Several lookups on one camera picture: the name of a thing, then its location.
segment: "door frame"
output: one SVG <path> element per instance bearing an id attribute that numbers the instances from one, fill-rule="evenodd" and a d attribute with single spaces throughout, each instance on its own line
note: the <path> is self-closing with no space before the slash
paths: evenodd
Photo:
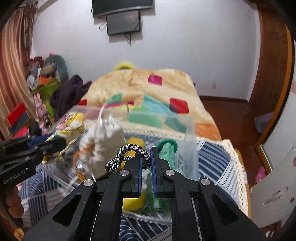
<path id="1" fill-rule="evenodd" d="M 258 9 L 259 12 L 259 19 L 260 19 L 260 32 L 261 32 L 261 46 L 263 43 L 263 24 L 262 24 L 262 14 L 260 12 L 260 10 Z M 277 122 L 279 121 L 279 118 L 281 117 L 281 114 L 284 110 L 284 107 L 286 105 L 289 93 L 290 93 L 290 89 L 291 89 L 291 85 L 293 82 L 293 75 L 294 75 L 294 64 L 295 64 L 295 47 L 294 47 L 294 39 L 291 36 L 291 33 L 289 31 L 289 29 L 286 26 L 286 30 L 287 30 L 287 40 L 288 40 L 288 64 L 287 64 L 287 70 L 286 70 L 286 76 L 285 76 L 285 80 L 284 80 L 284 85 L 283 85 L 283 89 L 281 91 L 281 95 L 279 98 L 279 101 L 276 105 L 276 109 L 273 112 L 272 118 L 270 119 L 266 129 L 264 130 L 264 132 L 261 134 L 260 138 L 258 139 L 258 141 L 255 144 L 255 149 L 259 154 L 260 159 L 263 162 L 263 165 L 265 167 L 265 170 L 268 173 L 270 173 L 272 171 L 272 167 L 268 161 L 268 158 L 264 152 L 263 149 L 263 144 L 267 141 L 267 139 L 269 138 L 270 134 L 272 133 L 272 131 L 274 130 Z M 257 72 L 257 77 L 256 77 L 256 81 L 259 81 L 259 76 L 260 76 L 260 71 L 261 71 L 261 63 L 262 63 L 262 57 L 263 57 L 263 49 L 261 48 L 260 50 L 260 57 L 259 57 L 259 66 L 258 66 L 258 72 Z"/>

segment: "pink curtain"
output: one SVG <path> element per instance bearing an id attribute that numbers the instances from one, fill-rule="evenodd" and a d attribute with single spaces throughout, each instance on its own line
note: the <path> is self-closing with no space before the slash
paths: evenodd
<path id="1" fill-rule="evenodd" d="M 4 120 L 20 103 L 24 102 L 28 115 L 35 117 L 34 101 L 26 81 L 35 12 L 33 5 L 17 9 L 0 33 L 0 139 L 8 137 Z"/>

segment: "white paper tag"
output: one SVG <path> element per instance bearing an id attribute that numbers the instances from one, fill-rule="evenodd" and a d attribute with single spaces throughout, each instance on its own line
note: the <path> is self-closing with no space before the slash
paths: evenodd
<path id="1" fill-rule="evenodd" d="M 247 173 L 246 172 L 242 172 L 242 174 L 244 176 L 244 183 L 247 184 L 248 183 Z"/>

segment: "cream crochet edge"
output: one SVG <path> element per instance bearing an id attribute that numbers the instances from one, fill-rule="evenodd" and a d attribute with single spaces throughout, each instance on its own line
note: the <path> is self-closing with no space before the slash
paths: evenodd
<path id="1" fill-rule="evenodd" d="M 159 137 L 159 138 L 167 138 L 167 139 L 175 139 L 175 140 L 183 140 L 185 138 L 185 134 L 173 131 L 171 129 L 159 129 L 151 126 L 141 125 L 130 123 L 126 121 L 119 122 L 125 133 L 137 133 L 141 135 Z M 203 137 L 196 137 L 196 141 L 204 140 L 207 142 L 215 143 L 223 147 L 223 149 L 229 154 L 231 161 L 235 167 L 238 176 L 239 182 L 239 206 L 240 209 L 244 212 L 245 215 L 249 216 L 248 213 L 248 198 L 247 198 L 247 189 L 244 183 L 244 175 L 243 172 L 244 166 L 241 164 L 238 154 L 234 150 L 230 140 L 223 141 L 213 141 Z"/>

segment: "transparent plastic box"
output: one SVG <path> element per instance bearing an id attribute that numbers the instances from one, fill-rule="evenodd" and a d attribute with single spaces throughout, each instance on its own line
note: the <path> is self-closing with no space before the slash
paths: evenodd
<path id="1" fill-rule="evenodd" d="M 177 115 L 172 113 L 150 113 L 142 111 L 128 111 L 124 107 L 119 110 L 115 107 L 106 108 L 103 115 L 111 113 L 114 118 L 119 120 L 123 126 L 125 134 L 143 134 L 147 136 L 156 136 L 160 139 L 175 139 L 178 143 L 178 149 L 175 153 L 175 164 L 182 168 L 182 172 L 186 178 L 198 180 L 198 159 L 196 147 L 196 135 L 193 118 L 186 115 Z M 98 119 L 100 112 L 99 107 L 74 106 L 69 112 L 84 113 L 84 120 Z M 61 119 L 50 129 L 49 133 L 53 133 Z M 71 182 L 76 176 L 72 163 L 55 162 L 51 164 L 40 164 L 39 167 L 44 170 L 50 177 L 68 188 L 70 191 L 78 186 L 79 181 Z M 171 225 L 170 216 L 163 218 L 145 216 L 138 213 L 122 210 L 122 215 L 131 217 L 145 222 Z"/>

